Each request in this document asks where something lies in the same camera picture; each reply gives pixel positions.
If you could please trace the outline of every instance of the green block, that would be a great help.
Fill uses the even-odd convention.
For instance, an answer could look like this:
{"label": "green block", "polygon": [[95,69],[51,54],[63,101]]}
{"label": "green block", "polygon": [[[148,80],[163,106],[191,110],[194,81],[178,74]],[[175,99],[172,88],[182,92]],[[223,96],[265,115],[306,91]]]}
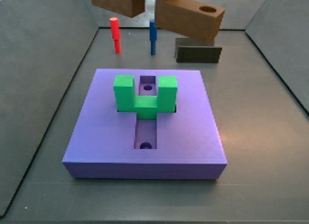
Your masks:
{"label": "green block", "polygon": [[116,75],[113,80],[113,93],[117,112],[134,111],[135,85],[132,75]]}
{"label": "green block", "polygon": [[156,119],[158,112],[175,112],[178,79],[175,76],[158,77],[158,96],[135,95],[132,75],[116,75],[113,93],[117,112],[136,112],[138,119]]}
{"label": "green block", "polygon": [[136,96],[134,108],[138,119],[156,119],[156,96]]}
{"label": "green block", "polygon": [[160,76],[158,79],[158,112],[175,112],[178,79],[175,76]]}

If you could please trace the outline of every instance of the gray table surface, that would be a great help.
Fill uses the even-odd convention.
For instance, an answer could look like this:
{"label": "gray table surface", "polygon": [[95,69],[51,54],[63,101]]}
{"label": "gray table surface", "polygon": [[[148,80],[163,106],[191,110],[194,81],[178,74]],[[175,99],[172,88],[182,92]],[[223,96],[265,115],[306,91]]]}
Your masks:
{"label": "gray table surface", "polygon": [[[17,221],[309,220],[309,123],[243,32],[220,32],[218,64],[174,59],[176,34],[121,30],[116,55],[100,30],[4,218]],[[95,69],[198,69],[228,166],[214,181],[84,180],[60,163]]]}

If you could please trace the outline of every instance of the gray wall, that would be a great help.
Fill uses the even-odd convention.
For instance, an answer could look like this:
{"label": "gray wall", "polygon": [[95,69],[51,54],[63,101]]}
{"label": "gray wall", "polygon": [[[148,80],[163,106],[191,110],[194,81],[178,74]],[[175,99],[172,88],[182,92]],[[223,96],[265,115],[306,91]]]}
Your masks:
{"label": "gray wall", "polygon": [[81,0],[0,2],[0,216],[96,30]]}
{"label": "gray wall", "polygon": [[309,112],[309,0],[266,0],[246,32]]}
{"label": "gray wall", "polygon": [[[226,8],[220,29],[245,30],[253,16],[265,0],[198,0],[210,5]],[[95,21],[100,27],[108,27],[108,18],[116,16],[121,27],[148,27],[148,20],[155,17],[155,0],[146,0],[146,12],[134,18],[92,6],[91,0],[84,0]]]}

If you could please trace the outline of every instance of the wooden block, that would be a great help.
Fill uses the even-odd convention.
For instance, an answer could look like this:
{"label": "wooden block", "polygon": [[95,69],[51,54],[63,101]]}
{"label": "wooden block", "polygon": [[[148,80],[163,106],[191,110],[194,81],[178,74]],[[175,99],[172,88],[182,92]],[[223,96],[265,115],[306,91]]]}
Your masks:
{"label": "wooden block", "polygon": [[144,0],[92,0],[92,5],[129,18],[144,12]]}
{"label": "wooden block", "polygon": [[[144,0],[92,0],[92,4],[127,17],[144,11]],[[192,0],[155,0],[155,25],[203,42],[214,40],[224,9]]]}
{"label": "wooden block", "polygon": [[155,4],[155,25],[199,41],[215,39],[224,9],[192,0]]}

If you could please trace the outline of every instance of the purple base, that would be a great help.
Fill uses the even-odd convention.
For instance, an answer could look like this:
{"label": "purple base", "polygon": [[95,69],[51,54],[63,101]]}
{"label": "purple base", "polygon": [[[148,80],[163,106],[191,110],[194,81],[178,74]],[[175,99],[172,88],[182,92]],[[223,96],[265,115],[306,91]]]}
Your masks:
{"label": "purple base", "polygon": [[[156,118],[156,149],[134,149],[135,113],[117,113],[113,78],[178,77],[176,113]],[[227,165],[198,70],[97,70],[63,158],[72,177],[216,179]]]}

